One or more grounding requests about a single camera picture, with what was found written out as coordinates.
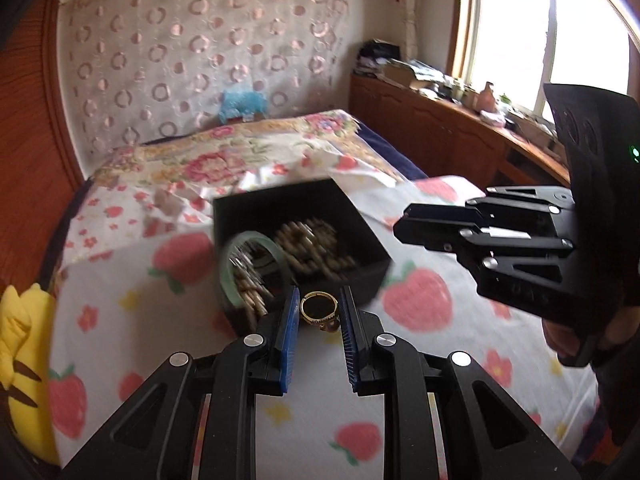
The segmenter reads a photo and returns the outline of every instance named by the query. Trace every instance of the pink strawberry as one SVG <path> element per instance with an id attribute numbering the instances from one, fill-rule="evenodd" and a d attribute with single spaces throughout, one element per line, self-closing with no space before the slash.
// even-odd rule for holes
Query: pink strawberry
<path id="1" fill-rule="evenodd" d="M 58 375 L 49 370 L 49 404 L 53 427 L 72 440 L 77 440 L 84 429 L 86 392 L 84 384 L 74 374 L 74 365 Z"/>
<path id="2" fill-rule="evenodd" d="M 349 171 L 358 167 L 358 161 L 351 155 L 341 155 L 338 164 L 335 165 L 336 170 Z"/>
<path id="3" fill-rule="evenodd" d="M 494 300 L 489 300 L 492 307 L 494 308 L 494 314 L 497 317 L 501 317 L 504 319 L 511 319 L 511 309 L 504 305 L 501 304 L 499 301 L 494 301 Z"/>
<path id="4" fill-rule="evenodd" d="M 125 375 L 118 386 L 118 398 L 122 402 L 129 399 L 129 396 L 135 392 L 143 382 L 144 379 L 135 372 Z"/>
<path id="5" fill-rule="evenodd" d="M 529 416 L 531 417 L 531 420 L 533 420 L 537 425 L 540 425 L 540 423 L 542 422 L 542 416 L 538 413 L 538 410 L 533 413 L 529 413 Z"/>
<path id="6" fill-rule="evenodd" d="M 112 205 L 104 210 L 104 213 L 107 215 L 107 218 L 116 218 L 116 216 L 120 216 L 124 211 L 119 205 Z"/>
<path id="7" fill-rule="evenodd" d="M 372 422 L 354 422 L 338 429 L 335 442 L 329 446 L 346 453 L 351 465 L 358 465 L 375 457 L 382 446 L 380 429 Z"/>
<path id="8" fill-rule="evenodd" d="M 385 312 L 412 332 L 434 332 L 450 325 L 453 317 L 451 295 L 439 274 L 417 269 L 408 261 L 402 276 L 387 284 L 382 296 Z"/>
<path id="9" fill-rule="evenodd" d="M 508 358 L 501 358 L 497 351 L 491 349 L 486 354 L 486 361 L 482 365 L 495 382 L 503 388 L 511 386 L 513 366 Z"/>
<path id="10" fill-rule="evenodd" d="M 435 195 L 446 202 L 455 202 L 458 199 L 456 190 L 439 178 L 417 180 L 414 184 L 424 194 Z"/>
<path id="11" fill-rule="evenodd" d="M 152 276 L 167 276 L 175 294 L 199 282 L 213 267 L 213 246 L 203 232 L 176 235 L 154 253 Z"/>

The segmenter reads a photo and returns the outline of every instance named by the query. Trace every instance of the pikachu plush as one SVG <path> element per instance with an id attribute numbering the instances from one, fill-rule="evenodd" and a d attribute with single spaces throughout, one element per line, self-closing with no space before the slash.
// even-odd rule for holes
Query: pikachu plush
<path id="1" fill-rule="evenodd" d="M 9 286 L 0 300 L 0 383 L 13 429 L 30 453 L 58 465 L 47 397 L 55 313 L 56 300 L 37 284 L 20 296 Z"/>

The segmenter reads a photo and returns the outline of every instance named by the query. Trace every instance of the window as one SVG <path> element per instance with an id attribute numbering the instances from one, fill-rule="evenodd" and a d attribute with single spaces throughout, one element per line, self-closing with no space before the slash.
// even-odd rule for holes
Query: window
<path id="1" fill-rule="evenodd" d="M 606 0 L 476 0 L 466 80 L 553 120 L 543 83 L 626 94 L 629 40 Z"/>

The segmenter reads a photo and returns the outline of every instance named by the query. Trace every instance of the window frame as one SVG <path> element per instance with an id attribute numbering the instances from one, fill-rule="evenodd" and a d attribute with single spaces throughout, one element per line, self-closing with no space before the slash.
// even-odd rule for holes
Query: window frame
<path id="1" fill-rule="evenodd" d="M 638 44 L 640 44 L 640 41 L 638 41 L 638 38 L 636 37 L 635 29 L 630 27 L 628 19 L 623 13 L 621 13 L 615 1 L 606 1 L 619 15 L 629 34 L 630 62 L 627 93 L 633 96 L 636 96 L 636 94 L 640 96 L 640 76 L 636 74 L 636 71 L 638 70 L 637 66 L 640 66 L 640 53 L 635 47 L 636 41 Z M 456 0 L 456 8 L 454 9 L 447 72 L 455 77 L 459 77 L 466 84 L 470 83 L 470 76 L 473 72 L 474 58 L 478 42 L 477 31 L 481 11 L 480 2 L 481 0 Z M 529 110 L 528 108 L 517 104 L 517 107 L 522 111 L 535 115 L 540 119 L 542 119 L 542 113 L 546 102 L 544 95 L 544 83 L 550 80 L 555 61 L 556 41 L 558 39 L 557 8 L 558 0 L 550 0 L 547 43 L 543 58 L 543 74 L 540 79 L 540 88 L 538 89 L 538 96 L 534 110 Z"/>

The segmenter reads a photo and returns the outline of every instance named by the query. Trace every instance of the bed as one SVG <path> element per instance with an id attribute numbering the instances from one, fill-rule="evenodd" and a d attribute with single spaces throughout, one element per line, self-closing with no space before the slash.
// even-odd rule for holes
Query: bed
<path id="1" fill-rule="evenodd" d="M 49 403 L 62 465 L 169 354 L 219 352 L 234 337 L 212 298 L 212 267 L 176 288 L 158 272 L 165 249 L 193 234 L 210 244 L 217 196 L 326 176 L 394 261 L 368 306 L 385 329 L 421 351 L 465 349 L 574 455 L 596 409 L 592 372 L 562 368 L 540 321 L 480 298 L 453 256 L 403 246 L 390 230 L 411 202 L 461 205 L 481 191 L 462 177 L 428 179 L 333 110 L 120 149 L 78 193 L 41 273 L 58 298 Z M 340 336 L 302 327 L 293 377 L 287 396 L 257 401 L 258 478 L 382 478 L 382 399 L 351 394 Z"/>

